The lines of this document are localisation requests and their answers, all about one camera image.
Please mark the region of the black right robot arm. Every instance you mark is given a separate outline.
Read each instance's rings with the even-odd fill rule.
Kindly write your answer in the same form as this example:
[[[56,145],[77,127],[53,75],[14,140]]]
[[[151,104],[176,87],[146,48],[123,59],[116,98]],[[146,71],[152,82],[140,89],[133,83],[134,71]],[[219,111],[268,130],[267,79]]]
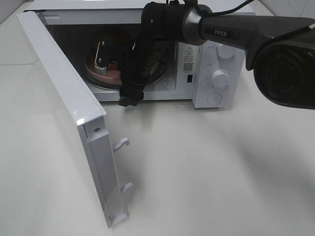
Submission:
[[[169,43],[194,46],[214,41],[242,49],[260,92],[275,104],[315,107],[315,21],[306,17],[237,15],[212,12],[195,0],[150,2],[141,14],[141,32],[119,63],[119,104],[144,98],[150,68]]]

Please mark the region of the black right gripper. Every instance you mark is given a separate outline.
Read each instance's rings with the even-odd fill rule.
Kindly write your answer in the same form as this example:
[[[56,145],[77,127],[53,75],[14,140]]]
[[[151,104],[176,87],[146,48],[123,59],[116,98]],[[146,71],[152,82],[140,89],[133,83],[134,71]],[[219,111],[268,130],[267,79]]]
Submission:
[[[117,63],[122,86],[120,87],[120,106],[137,106],[144,98],[143,89],[149,79],[150,71],[159,62],[167,65],[172,61],[172,41],[163,37],[148,38],[138,35],[130,40],[126,55]]]

